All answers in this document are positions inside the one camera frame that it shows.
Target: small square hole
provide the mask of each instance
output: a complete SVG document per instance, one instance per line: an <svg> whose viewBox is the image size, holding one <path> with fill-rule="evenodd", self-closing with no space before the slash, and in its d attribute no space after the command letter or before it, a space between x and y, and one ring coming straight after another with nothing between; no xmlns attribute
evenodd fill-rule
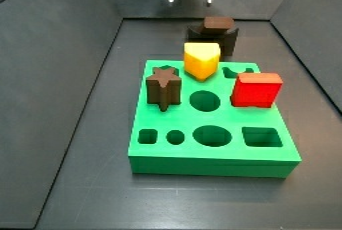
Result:
<svg viewBox="0 0 342 230"><path fill-rule="evenodd" d="M252 147L282 147L278 132L274 128L242 128L244 138L248 146Z"/></svg>
<svg viewBox="0 0 342 230"><path fill-rule="evenodd" d="M141 144L155 144L158 131L155 129L142 129L139 131L138 142Z"/></svg>

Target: table surface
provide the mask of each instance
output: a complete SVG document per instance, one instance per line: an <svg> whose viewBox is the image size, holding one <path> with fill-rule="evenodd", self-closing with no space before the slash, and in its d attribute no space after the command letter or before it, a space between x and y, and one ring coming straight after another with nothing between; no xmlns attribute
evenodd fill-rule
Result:
<svg viewBox="0 0 342 230"><path fill-rule="evenodd" d="M38 229L342 227L342 119L269 22L238 21L234 57L280 73L304 159L286 179L134 175L127 158L147 59L182 60L188 20L125 20Z"/></svg>

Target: brown star block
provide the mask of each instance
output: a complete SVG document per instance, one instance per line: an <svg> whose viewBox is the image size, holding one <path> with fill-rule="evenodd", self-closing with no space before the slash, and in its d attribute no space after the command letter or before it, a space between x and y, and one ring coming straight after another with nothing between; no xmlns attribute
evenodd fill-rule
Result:
<svg viewBox="0 0 342 230"><path fill-rule="evenodd" d="M234 26L232 17L206 17L200 26L201 34L224 34Z"/></svg>
<svg viewBox="0 0 342 230"><path fill-rule="evenodd" d="M169 105L181 104L182 79L176 75L176 68L162 69L154 67L154 74L146 78L147 103L159 104L165 112Z"/></svg>

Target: circular hole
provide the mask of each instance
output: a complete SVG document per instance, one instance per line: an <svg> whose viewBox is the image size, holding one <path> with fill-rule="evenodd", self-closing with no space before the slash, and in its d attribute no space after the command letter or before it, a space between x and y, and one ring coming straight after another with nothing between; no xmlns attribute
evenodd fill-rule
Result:
<svg viewBox="0 0 342 230"><path fill-rule="evenodd" d="M173 144L173 145L180 145L184 143L186 137L185 137L185 133L181 130L172 130L167 133L167 141Z"/></svg>
<svg viewBox="0 0 342 230"><path fill-rule="evenodd" d="M192 106L202 112L212 112L220 108L221 100L210 91L197 91L190 96Z"/></svg>
<svg viewBox="0 0 342 230"><path fill-rule="evenodd" d="M230 132L222 127L214 125L208 125L197 128L193 136L198 143L212 147L225 146L232 141Z"/></svg>

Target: green foam block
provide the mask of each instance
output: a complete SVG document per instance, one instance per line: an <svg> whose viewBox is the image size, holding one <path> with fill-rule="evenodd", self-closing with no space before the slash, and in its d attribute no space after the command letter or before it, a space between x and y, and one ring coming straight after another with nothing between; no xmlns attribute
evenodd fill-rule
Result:
<svg viewBox="0 0 342 230"><path fill-rule="evenodd" d="M260 72L254 63L221 62L198 82L184 61L149 60L145 68L129 158L134 173L285 178L301 156L277 105L233 107L237 73ZM172 66L182 78L181 105L161 112L147 104L146 77Z"/></svg>

